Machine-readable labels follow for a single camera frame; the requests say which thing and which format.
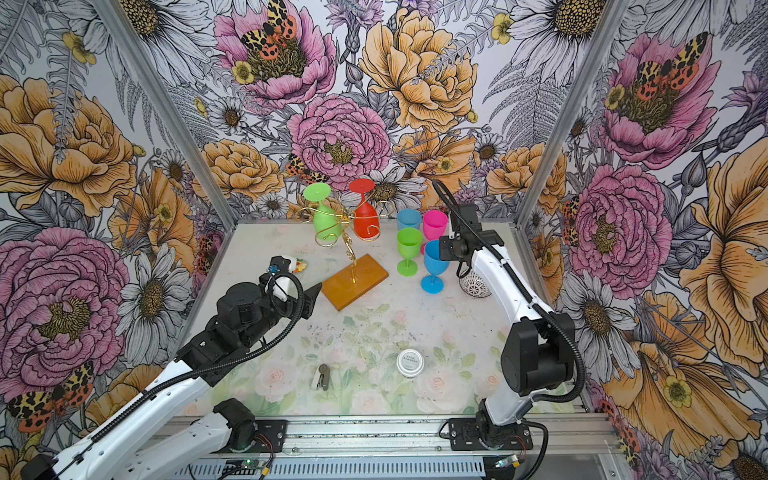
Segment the cyan wine glass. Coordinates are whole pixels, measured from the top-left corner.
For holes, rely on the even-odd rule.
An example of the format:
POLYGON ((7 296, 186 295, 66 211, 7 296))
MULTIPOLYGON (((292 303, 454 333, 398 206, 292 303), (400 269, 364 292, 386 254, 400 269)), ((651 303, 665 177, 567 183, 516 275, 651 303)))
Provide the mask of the cyan wine glass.
POLYGON ((438 240, 432 240, 425 245, 424 265, 428 275, 421 280, 422 289, 428 294, 439 294, 444 289, 440 276, 447 270, 449 262, 441 259, 438 240))

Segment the magenta wine glass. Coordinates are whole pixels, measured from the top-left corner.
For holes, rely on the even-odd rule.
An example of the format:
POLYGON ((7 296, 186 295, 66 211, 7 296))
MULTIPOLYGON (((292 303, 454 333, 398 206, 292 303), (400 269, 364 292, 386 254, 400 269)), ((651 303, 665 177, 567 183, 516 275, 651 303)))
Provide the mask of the magenta wine glass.
POLYGON ((439 210, 428 211, 422 219, 422 234, 423 244, 421 247, 421 253, 425 253, 426 245, 434 240, 438 240, 445 231, 449 224, 448 216, 439 210))

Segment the light blue wine glass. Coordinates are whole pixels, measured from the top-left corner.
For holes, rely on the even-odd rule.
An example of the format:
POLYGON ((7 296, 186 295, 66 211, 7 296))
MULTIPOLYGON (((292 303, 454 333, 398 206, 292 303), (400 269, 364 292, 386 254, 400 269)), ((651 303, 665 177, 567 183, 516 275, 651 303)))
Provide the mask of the light blue wine glass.
POLYGON ((405 228, 413 228, 416 230, 421 229, 422 215, 421 212, 415 209, 403 209, 397 214, 397 226, 398 230, 405 228))

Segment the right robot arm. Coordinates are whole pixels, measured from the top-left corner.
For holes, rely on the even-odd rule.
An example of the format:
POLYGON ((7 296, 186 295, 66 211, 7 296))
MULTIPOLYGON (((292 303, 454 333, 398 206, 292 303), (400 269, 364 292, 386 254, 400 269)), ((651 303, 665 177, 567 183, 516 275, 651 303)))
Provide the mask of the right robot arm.
POLYGON ((503 240, 485 230, 477 207, 456 201, 440 180, 432 182, 440 202, 449 210, 449 233, 438 240, 439 258, 457 261, 478 275, 497 300, 509 322, 499 355, 504 380, 480 401, 468 427, 452 429, 454 450, 476 443, 488 450, 523 437, 525 416, 539 402, 565 404, 579 398, 586 383, 586 366, 575 339, 575 321, 557 313, 531 289, 514 266, 503 240))

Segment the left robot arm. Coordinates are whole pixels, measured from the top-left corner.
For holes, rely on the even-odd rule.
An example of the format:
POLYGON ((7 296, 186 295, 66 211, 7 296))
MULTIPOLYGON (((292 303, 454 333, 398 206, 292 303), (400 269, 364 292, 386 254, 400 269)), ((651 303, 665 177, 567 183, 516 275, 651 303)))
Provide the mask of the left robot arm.
POLYGON ((159 479, 204 454, 245 450, 257 436, 255 417, 230 399, 182 432, 151 448, 145 443, 183 407, 230 371, 277 346, 312 315, 322 286, 303 288, 289 271, 270 267, 257 283, 230 287, 217 313, 147 389, 108 422, 56 456, 38 455, 24 479, 159 479))

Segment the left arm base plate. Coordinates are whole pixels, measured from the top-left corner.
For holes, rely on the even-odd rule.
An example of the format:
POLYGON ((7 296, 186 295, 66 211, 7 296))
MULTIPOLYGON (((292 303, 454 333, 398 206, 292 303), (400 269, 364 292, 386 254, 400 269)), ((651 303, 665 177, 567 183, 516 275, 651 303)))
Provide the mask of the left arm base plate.
POLYGON ((281 453, 287 438, 286 420, 257 419, 251 422, 240 422, 233 428, 228 428, 225 442, 213 450, 215 454, 235 453, 281 453))

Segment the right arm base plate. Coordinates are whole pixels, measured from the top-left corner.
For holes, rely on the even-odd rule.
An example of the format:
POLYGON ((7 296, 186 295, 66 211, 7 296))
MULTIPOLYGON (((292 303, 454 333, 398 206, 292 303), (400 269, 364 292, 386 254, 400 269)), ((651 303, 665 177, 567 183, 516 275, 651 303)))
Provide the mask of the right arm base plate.
POLYGON ((523 451, 533 448, 527 426, 512 423, 498 426, 484 418, 450 418, 442 428, 453 451, 523 451))

